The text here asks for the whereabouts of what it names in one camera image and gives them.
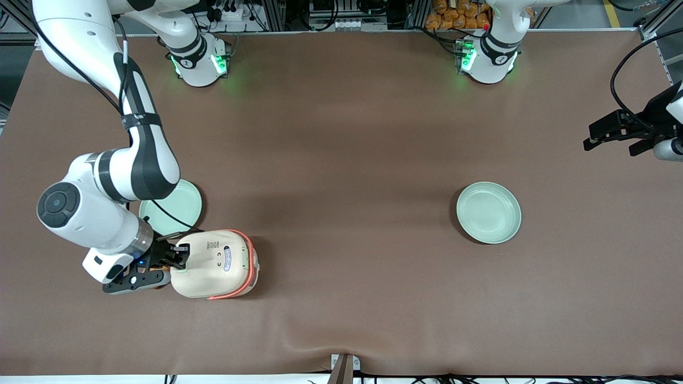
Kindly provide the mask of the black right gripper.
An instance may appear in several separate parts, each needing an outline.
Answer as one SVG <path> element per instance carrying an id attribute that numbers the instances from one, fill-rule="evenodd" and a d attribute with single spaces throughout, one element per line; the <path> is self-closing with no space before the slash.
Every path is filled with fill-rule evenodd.
<path id="1" fill-rule="evenodd" d="M 171 282 L 171 273 L 164 268 L 185 270 L 189 255 L 188 243 L 173 246 L 166 241 L 154 242 L 141 258 L 132 261 L 126 267 L 114 267 L 116 273 L 113 280 L 102 284 L 102 291 L 118 295 L 160 289 Z"/>

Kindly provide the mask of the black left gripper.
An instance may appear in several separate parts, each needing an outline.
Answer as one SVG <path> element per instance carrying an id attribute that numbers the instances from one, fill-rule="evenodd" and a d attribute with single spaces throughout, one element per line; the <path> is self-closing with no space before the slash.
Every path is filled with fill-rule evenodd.
<path id="1" fill-rule="evenodd" d="M 637 140 L 629 151 L 649 151 L 650 141 L 681 141 L 681 81 L 651 98 L 644 109 L 634 113 L 628 107 L 617 109 L 589 126 L 585 151 L 613 141 Z"/>

